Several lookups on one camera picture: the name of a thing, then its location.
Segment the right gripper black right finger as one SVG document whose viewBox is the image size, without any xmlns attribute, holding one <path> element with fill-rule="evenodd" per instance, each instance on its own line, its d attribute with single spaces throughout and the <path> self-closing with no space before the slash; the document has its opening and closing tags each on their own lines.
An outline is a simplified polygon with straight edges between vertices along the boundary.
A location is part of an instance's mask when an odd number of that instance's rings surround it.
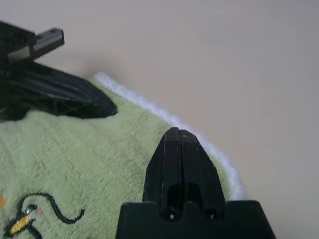
<svg viewBox="0 0 319 239">
<path fill-rule="evenodd" d="M 225 198 L 214 163 L 197 137 L 180 130 L 183 199 L 194 202 L 206 219 L 221 219 Z"/>
</svg>

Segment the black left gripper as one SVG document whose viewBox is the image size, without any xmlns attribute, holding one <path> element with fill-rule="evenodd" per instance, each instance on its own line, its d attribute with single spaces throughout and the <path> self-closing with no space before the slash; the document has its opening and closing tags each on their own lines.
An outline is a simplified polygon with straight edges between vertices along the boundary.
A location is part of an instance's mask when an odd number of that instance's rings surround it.
<svg viewBox="0 0 319 239">
<path fill-rule="evenodd" d="M 30 109 L 16 102 L 9 86 L 27 96 L 32 108 L 55 116 L 99 119 L 117 114 L 115 103 L 89 81 L 32 62 L 62 45 L 62 29 L 51 28 L 35 34 L 8 22 L 0 22 L 1 121 L 19 120 Z"/>
</svg>

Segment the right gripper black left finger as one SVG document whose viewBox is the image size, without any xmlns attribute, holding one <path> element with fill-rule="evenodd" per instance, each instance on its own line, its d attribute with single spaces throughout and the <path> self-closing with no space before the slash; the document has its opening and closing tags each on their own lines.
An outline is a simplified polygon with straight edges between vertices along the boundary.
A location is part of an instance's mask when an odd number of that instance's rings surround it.
<svg viewBox="0 0 319 239">
<path fill-rule="evenodd" d="M 185 132 L 177 127 L 167 130 L 147 166 L 142 208 L 152 218 L 183 217 L 182 141 Z"/>
</svg>

